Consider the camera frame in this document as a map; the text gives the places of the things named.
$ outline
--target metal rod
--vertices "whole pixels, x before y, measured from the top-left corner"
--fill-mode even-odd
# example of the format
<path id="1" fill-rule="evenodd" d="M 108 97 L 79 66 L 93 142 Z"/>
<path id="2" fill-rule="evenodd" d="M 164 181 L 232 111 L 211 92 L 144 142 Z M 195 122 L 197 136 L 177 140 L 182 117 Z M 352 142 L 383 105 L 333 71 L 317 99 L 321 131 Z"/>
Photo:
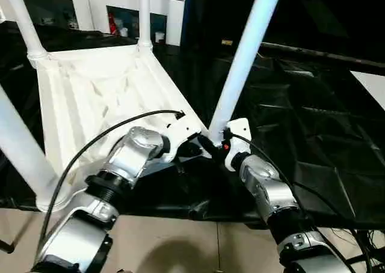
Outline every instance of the metal rod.
<path id="1" fill-rule="evenodd" d="M 150 0 L 140 0 L 139 48 L 152 48 L 150 27 Z"/>
<path id="2" fill-rule="evenodd" d="M 278 0 L 254 0 L 209 127 L 209 137 L 216 146 L 222 142 L 222 131 L 232 117 L 277 3 Z"/>
<path id="3" fill-rule="evenodd" d="M 48 208 L 58 176 L 1 86 L 0 149 L 35 192 L 37 207 Z M 63 187 L 58 207 L 70 197 L 69 184 Z"/>
<path id="4" fill-rule="evenodd" d="M 16 14 L 16 22 L 27 47 L 27 57 L 35 67 L 34 61 L 48 55 L 36 33 L 35 27 L 29 16 L 23 0 L 9 0 Z"/>

